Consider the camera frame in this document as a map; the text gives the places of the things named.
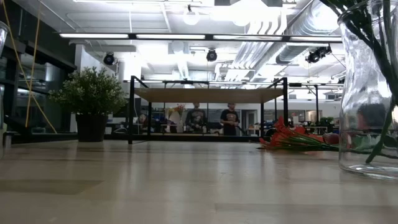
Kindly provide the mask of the round white ceiling lamp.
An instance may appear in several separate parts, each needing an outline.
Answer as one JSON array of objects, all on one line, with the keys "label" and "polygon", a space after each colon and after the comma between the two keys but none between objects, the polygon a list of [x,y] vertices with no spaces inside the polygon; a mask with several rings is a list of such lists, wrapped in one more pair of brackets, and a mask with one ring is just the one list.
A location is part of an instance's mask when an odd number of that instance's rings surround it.
[{"label": "round white ceiling lamp", "polygon": [[194,10],[191,4],[188,4],[186,10],[184,10],[183,12],[184,23],[190,26],[194,26],[199,22],[199,20],[200,20],[199,12]]}]

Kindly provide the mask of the small grey cylinder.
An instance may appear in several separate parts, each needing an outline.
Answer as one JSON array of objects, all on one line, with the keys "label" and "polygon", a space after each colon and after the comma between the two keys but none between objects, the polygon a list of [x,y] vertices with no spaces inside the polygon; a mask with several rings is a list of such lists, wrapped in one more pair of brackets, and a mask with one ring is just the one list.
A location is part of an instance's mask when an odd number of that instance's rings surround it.
[{"label": "small grey cylinder", "polygon": [[3,134],[3,148],[4,149],[9,149],[11,144],[12,144],[12,137],[14,136],[14,133],[12,131],[6,131]]}]

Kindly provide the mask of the wooden shelf black metal frame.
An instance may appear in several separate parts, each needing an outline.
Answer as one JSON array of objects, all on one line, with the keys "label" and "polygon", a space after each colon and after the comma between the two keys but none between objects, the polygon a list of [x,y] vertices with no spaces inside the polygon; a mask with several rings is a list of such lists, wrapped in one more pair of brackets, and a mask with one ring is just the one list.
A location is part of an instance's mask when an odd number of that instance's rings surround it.
[{"label": "wooden shelf black metal frame", "polygon": [[[258,142],[264,134],[264,104],[279,96],[283,97],[284,124],[288,123],[288,81],[281,78],[264,89],[216,89],[216,88],[149,88],[145,82],[132,76],[129,81],[129,115],[127,141],[132,144],[134,140],[144,141],[205,141],[205,142]],[[135,109],[135,96],[148,101],[148,124],[147,134],[134,134],[133,110]],[[151,133],[151,115],[153,103],[251,103],[259,104],[261,118],[258,137],[250,136],[211,136],[211,135],[188,135],[188,136],[165,136]]]}]

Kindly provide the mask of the black ceiling spotlight cluster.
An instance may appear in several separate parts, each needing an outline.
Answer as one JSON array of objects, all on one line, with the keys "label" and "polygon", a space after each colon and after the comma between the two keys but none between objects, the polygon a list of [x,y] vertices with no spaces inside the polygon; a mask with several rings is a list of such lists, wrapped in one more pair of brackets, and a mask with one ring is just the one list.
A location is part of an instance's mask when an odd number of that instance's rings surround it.
[{"label": "black ceiling spotlight cluster", "polygon": [[308,63],[317,63],[320,59],[326,57],[326,55],[332,53],[330,45],[326,47],[318,47],[313,51],[309,51],[309,54],[305,57],[305,61]]}]

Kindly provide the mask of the green potted plant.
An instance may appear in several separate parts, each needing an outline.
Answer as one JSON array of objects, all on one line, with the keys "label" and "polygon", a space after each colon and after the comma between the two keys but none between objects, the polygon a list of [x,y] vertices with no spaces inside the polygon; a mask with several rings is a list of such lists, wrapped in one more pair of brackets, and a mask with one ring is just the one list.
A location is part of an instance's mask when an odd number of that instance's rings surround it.
[{"label": "green potted plant", "polygon": [[80,142],[103,141],[108,116],[127,103],[126,92],[117,76],[96,67],[69,74],[59,90],[49,92],[49,97],[75,114]]}]

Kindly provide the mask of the person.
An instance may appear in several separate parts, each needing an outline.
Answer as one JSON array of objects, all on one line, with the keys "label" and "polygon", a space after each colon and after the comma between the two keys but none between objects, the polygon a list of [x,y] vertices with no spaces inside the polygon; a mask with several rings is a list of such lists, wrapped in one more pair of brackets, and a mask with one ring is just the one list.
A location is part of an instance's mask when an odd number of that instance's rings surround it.
[{"label": "person", "polygon": [[199,103],[193,103],[193,109],[189,110],[185,118],[188,133],[203,134],[206,125],[206,112],[200,108]]},{"label": "person", "polygon": [[239,116],[234,103],[228,103],[228,108],[221,112],[220,123],[223,125],[225,136],[235,136],[236,127],[239,125]]}]

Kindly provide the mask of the background flower bouquet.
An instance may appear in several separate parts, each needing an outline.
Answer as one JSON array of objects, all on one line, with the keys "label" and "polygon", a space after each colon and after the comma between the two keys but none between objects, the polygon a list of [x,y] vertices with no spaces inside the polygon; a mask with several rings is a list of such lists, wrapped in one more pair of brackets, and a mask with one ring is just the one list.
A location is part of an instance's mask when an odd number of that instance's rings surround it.
[{"label": "background flower bouquet", "polygon": [[183,133],[183,113],[185,111],[184,104],[177,104],[174,107],[168,108],[166,111],[167,124],[170,133]]}]

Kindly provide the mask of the maroon artificial tulip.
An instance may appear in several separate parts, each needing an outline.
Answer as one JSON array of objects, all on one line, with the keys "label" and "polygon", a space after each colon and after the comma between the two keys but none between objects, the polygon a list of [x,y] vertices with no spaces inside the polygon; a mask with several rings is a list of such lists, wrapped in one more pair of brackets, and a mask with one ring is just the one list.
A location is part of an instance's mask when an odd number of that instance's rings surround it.
[{"label": "maroon artificial tulip", "polygon": [[336,133],[326,133],[322,136],[322,140],[325,144],[337,145],[339,144],[339,135]]}]

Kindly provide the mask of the clear glass vase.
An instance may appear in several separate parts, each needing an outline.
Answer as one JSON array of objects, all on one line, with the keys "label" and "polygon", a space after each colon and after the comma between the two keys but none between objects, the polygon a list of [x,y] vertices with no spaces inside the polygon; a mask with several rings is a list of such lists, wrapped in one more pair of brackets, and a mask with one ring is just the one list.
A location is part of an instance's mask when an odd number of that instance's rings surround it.
[{"label": "clear glass vase", "polygon": [[393,97],[372,50],[339,23],[346,75],[340,110],[339,166],[376,179],[398,180],[398,106],[381,152],[365,161],[380,139]]},{"label": "clear glass vase", "polygon": [[[8,28],[5,23],[0,21],[0,58],[2,56],[2,51],[6,42],[8,33]],[[4,157],[5,154],[5,146],[4,146],[4,133],[5,130],[5,121],[4,121],[4,93],[1,90],[0,84],[0,159]]]}]

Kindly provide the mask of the long LED light bar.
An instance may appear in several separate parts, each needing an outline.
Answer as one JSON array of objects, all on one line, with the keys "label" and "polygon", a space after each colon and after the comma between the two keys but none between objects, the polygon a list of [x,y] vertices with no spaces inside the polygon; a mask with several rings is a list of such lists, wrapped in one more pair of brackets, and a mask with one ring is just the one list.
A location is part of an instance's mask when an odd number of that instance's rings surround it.
[{"label": "long LED light bar", "polygon": [[246,35],[246,34],[155,34],[155,33],[59,33],[65,39],[93,40],[202,40],[237,42],[284,43],[342,43],[340,36],[332,35]]}]

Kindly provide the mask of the silver ventilation duct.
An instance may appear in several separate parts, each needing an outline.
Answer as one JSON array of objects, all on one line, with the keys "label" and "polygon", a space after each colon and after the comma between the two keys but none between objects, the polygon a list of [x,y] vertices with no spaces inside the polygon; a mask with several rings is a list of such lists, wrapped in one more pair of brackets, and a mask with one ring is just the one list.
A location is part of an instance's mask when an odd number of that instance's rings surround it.
[{"label": "silver ventilation duct", "polygon": [[[319,0],[313,0],[298,19],[287,29],[287,35],[330,35],[338,28],[338,16]],[[278,64],[289,64],[308,46],[285,44],[275,60]]]}]

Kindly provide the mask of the red artificial flower bunch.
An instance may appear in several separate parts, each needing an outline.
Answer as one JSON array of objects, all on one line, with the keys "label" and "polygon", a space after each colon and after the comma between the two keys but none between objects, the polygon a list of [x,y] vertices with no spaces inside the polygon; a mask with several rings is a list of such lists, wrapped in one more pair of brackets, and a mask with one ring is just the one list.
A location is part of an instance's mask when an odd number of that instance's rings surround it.
[{"label": "red artificial flower bunch", "polygon": [[336,144],[328,143],[323,136],[309,134],[303,126],[291,128],[284,124],[283,118],[274,124],[270,140],[259,139],[258,150],[269,152],[338,152]]}]

